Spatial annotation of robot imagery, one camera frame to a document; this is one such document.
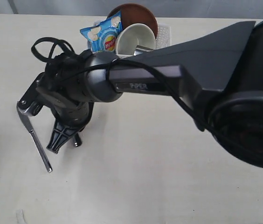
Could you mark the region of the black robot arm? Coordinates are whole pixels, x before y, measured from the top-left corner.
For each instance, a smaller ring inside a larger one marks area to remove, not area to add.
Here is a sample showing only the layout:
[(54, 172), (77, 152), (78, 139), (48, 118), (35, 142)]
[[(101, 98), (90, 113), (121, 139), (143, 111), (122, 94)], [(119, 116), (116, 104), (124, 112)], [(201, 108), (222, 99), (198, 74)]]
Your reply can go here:
[(263, 168), (263, 21), (126, 58), (54, 44), (63, 52), (43, 59), (36, 91), (64, 126), (83, 128), (86, 102), (113, 102), (125, 92), (171, 96), (228, 153)]

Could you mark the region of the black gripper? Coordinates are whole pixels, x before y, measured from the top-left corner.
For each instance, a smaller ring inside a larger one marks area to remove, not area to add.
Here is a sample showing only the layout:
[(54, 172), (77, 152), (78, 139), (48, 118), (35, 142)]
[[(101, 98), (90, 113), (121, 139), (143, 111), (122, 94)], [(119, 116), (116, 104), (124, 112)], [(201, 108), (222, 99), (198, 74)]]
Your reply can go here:
[(36, 91), (55, 117), (46, 147), (55, 154), (67, 142), (73, 143), (73, 136), (91, 119), (94, 103), (85, 98), (78, 76), (84, 74), (86, 61), (92, 56), (91, 51), (83, 51), (79, 55), (63, 52), (54, 58), (40, 57), (46, 66)]

